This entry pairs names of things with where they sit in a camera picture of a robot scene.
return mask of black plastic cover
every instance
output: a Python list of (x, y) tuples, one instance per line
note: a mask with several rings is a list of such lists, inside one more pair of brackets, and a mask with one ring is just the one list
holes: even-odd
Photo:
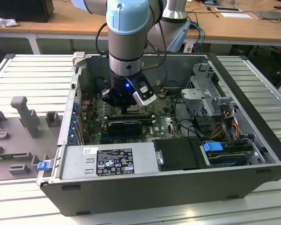
[(155, 151), (160, 151), (164, 164), (160, 171), (205, 169), (206, 164), (197, 138), (157, 139)]

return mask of power supply label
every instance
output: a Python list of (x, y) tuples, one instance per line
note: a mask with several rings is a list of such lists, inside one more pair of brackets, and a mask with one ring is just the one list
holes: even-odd
[(98, 150), (96, 174), (110, 176), (134, 173), (132, 149)]

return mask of yellow wire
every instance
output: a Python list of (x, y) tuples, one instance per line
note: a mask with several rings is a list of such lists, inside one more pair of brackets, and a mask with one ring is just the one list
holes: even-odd
[(215, 135), (213, 135), (210, 139), (214, 139), (216, 137), (218, 137), (219, 135), (221, 135), (224, 132), (224, 130), (220, 130), (218, 133), (216, 133)]
[(232, 123), (232, 125), (235, 127), (235, 134), (236, 134), (236, 137), (239, 138), (238, 135), (237, 135), (237, 133), (238, 133), (238, 132), (237, 132), (237, 131), (238, 131), (238, 125), (236, 125), (235, 123)]

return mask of wooden desk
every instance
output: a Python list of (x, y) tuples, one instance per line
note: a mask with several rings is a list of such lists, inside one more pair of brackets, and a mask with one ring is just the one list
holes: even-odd
[[(243, 11), (270, 11), (280, 3), (276, 0), (267, 0), (259, 7), (250, 8), (246, 6), (256, 6), (261, 1), (259, 0), (237, 0), (236, 7)], [(202, 4), (196, 1), (191, 3), (190, 7), (187, 7), (187, 11), (192, 11), (195, 8), (202, 7)], [(205, 8), (195, 10), (195, 12), (210, 12)], [(259, 18), (254, 13), (246, 13), (250, 15), (253, 19), (240, 19), (240, 18), (225, 18), (222, 14), (217, 13), (219, 18), (213, 13), (201, 14), (197, 13), (199, 25), (205, 31), (206, 42), (207, 43), (231, 43), (239, 44), (246, 42), (261, 42), (260, 45), (273, 45), (273, 43), (280, 43), (281, 45), (281, 22), (274, 23), (277, 21), (270, 22), (268, 20), (259, 20)], [(192, 21), (196, 21), (194, 13), (189, 14)], [(190, 30), (187, 33), (187, 38), (197, 38), (198, 32), (196, 30)]]
[[(279, 3), (276, 0), (267, 0), (259, 7), (256, 6), (262, 0), (237, 0), (236, 7), (243, 11), (269, 11)], [(20, 22), (17, 27), (0, 28), (0, 37), (27, 38), (34, 54), (41, 51), (37, 45), (38, 38), (60, 39), (95, 39), (99, 27), (105, 22), (105, 17), (91, 15), (76, 9), (70, 1), (54, 0), (54, 14), (47, 23)], [(200, 2), (192, 0), (187, 11), (202, 7)], [(195, 10), (199, 25), (205, 31), (205, 43), (240, 44), (240, 45), (275, 45), (281, 46), (281, 22), (273, 23), (267, 20), (259, 20), (253, 13), (249, 14), (253, 19), (225, 18), (217, 13), (208, 13), (206, 7)], [(196, 21), (194, 13), (189, 14)], [(104, 28), (100, 39), (107, 39), (108, 29)], [(197, 30), (189, 30), (186, 42), (194, 42), (198, 38)]]

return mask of blue plastic clip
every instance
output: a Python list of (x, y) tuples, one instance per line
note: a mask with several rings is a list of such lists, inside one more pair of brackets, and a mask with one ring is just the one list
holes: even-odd
[(219, 142), (206, 142), (203, 144), (205, 152), (207, 151), (223, 151), (223, 147)]
[(50, 170), (49, 166), (50, 166), (50, 162), (39, 162), (37, 165), (37, 170), (38, 171), (48, 171), (48, 170)]

